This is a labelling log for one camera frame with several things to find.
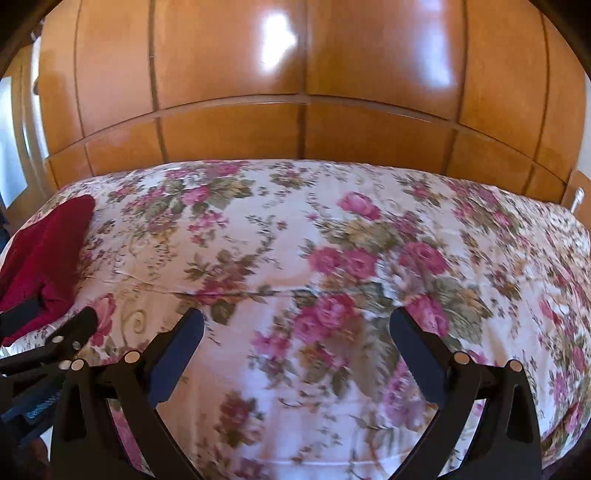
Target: black mount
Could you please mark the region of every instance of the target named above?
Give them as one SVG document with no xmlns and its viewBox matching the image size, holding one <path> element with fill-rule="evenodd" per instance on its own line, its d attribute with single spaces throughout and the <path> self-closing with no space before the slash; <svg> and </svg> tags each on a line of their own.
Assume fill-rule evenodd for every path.
<svg viewBox="0 0 591 480">
<path fill-rule="evenodd" d="M 24 445 L 51 427 L 69 367 L 63 362 L 74 358 L 97 323 L 95 311 L 87 307 L 44 346 L 0 359 L 0 426 L 13 442 Z"/>
<path fill-rule="evenodd" d="M 84 309 L 45 346 L 0 360 L 0 437 L 8 431 L 24 444 L 53 424 L 51 472 L 60 480 L 79 480 L 82 469 L 87 480 L 204 480 L 155 410 L 170 398 L 203 337 L 204 322 L 199 310 L 188 309 L 173 330 L 159 333 L 143 353 L 130 351 L 116 364 L 90 367 L 82 359 L 71 361 L 96 330 L 94 310 Z M 441 478 L 540 480 L 540 432 L 520 362 L 489 367 L 474 363 L 464 352 L 451 353 L 437 335 L 423 332 L 404 308 L 392 313 L 389 331 L 421 392 L 439 407 L 390 480 L 435 480 L 474 401 L 484 398 L 462 464 Z M 111 416 L 110 398 L 119 400 L 153 476 L 129 461 Z"/>
</svg>

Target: wall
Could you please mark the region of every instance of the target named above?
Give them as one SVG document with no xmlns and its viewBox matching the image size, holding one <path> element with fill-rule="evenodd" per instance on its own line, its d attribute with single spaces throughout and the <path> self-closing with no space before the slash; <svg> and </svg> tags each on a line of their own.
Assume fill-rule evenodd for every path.
<svg viewBox="0 0 591 480">
<path fill-rule="evenodd" d="M 62 186 L 201 158 L 416 168 L 560 201 L 584 74 L 527 0 L 64 0 L 39 89 Z"/>
</svg>

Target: white door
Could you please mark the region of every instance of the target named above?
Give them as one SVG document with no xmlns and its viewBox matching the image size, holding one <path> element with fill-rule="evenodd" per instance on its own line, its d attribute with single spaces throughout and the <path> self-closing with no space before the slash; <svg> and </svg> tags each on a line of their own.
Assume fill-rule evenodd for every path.
<svg viewBox="0 0 591 480">
<path fill-rule="evenodd" d="M 14 233 L 49 195 L 35 172 L 24 108 L 31 102 L 32 46 L 21 49 L 0 81 L 0 197 L 8 230 Z"/>
</svg>

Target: floral bedspread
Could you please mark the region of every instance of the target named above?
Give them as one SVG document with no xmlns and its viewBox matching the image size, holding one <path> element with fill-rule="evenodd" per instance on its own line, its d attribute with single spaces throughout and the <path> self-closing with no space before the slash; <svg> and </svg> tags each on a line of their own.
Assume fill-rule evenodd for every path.
<svg viewBox="0 0 591 480">
<path fill-rule="evenodd" d="M 86 193 L 76 304 L 9 353 L 91 305 L 80 356 L 113 362 L 200 308 L 206 335 L 158 410 L 207 479 L 389 477 L 435 412 L 389 338 L 399 305 L 477 362 L 524 364 L 545 465 L 589 421 L 589 234 L 558 205 L 398 168 L 202 161 L 75 183 L 29 224 Z"/>
</svg>

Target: wooden panel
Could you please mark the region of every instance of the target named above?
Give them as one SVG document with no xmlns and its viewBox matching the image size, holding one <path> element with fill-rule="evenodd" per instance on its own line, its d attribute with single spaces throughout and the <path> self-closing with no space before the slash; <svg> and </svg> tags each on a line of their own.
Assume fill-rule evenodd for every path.
<svg viewBox="0 0 591 480">
<path fill-rule="evenodd" d="M 154 62 L 161 107 L 299 92 L 304 12 L 303 0 L 156 0 Z"/>
<path fill-rule="evenodd" d="M 196 108 L 162 117 L 169 161 L 217 158 L 295 158 L 293 103 Z"/>
<path fill-rule="evenodd" d="M 89 135 L 152 111 L 147 0 L 84 0 L 76 49 L 78 97 Z"/>
<path fill-rule="evenodd" d="M 581 171 L 574 170 L 569 178 L 569 184 L 562 198 L 562 205 L 568 209 L 573 204 L 574 193 L 581 187 L 585 192 L 585 197 L 575 210 L 574 216 L 581 222 L 587 230 L 591 231 L 591 180 Z"/>
<path fill-rule="evenodd" d="M 310 0 L 308 93 L 455 118 L 464 31 L 462 0 Z"/>
<path fill-rule="evenodd" d="M 552 172 L 544 167 L 534 165 L 530 184 L 527 186 L 525 196 L 542 202 L 560 203 L 566 185 Z"/>
<path fill-rule="evenodd" d="M 569 178 L 577 161 L 585 122 L 585 72 L 556 27 L 544 17 L 548 35 L 550 90 L 536 161 Z"/>
<path fill-rule="evenodd" d="M 53 176 L 59 188 L 74 181 L 89 179 L 92 171 L 88 165 L 86 150 L 82 143 L 77 143 L 49 157 Z"/>
<path fill-rule="evenodd" d="M 80 0 L 63 0 L 45 18 L 38 89 L 49 153 L 82 138 L 74 80 L 74 36 Z"/>
<path fill-rule="evenodd" d="M 354 161 L 440 173 L 452 134 L 425 122 L 361 106 L 307 107 L 306 158 Z"/>
<path fill-rule="evenodd" d="M 528 0 L 467 0 L 467 12 L 460 121 L 533 157 L 547 77 L 541 15 Z"/>
<path fill-rule="evenodd" d="M 521 193 L 532 160 L 502 143 L 458 132 L 446 175 Z"/>
<path fill-rule="evenodd" d="M 163 162 L 156 120 L 120 128 L 95 138 L 86 144 L 86 151 L 95 175 L 148 168 Z"/>
</svg>

